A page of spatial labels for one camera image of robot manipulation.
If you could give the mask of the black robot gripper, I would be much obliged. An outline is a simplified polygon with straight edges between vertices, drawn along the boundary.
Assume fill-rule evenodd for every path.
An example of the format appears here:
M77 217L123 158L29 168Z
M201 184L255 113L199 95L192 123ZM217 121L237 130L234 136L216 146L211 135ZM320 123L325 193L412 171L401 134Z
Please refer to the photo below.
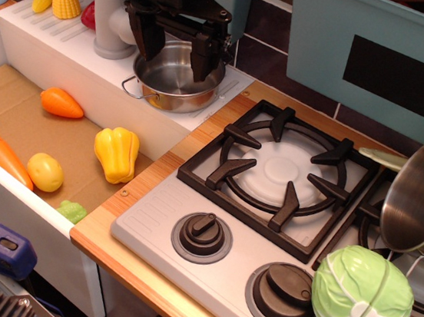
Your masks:
M165 31L193 37L190 67L194 82L205 81L221 62L232 61L232 14L216 0L128 0L131 31L146 61L165 46Z

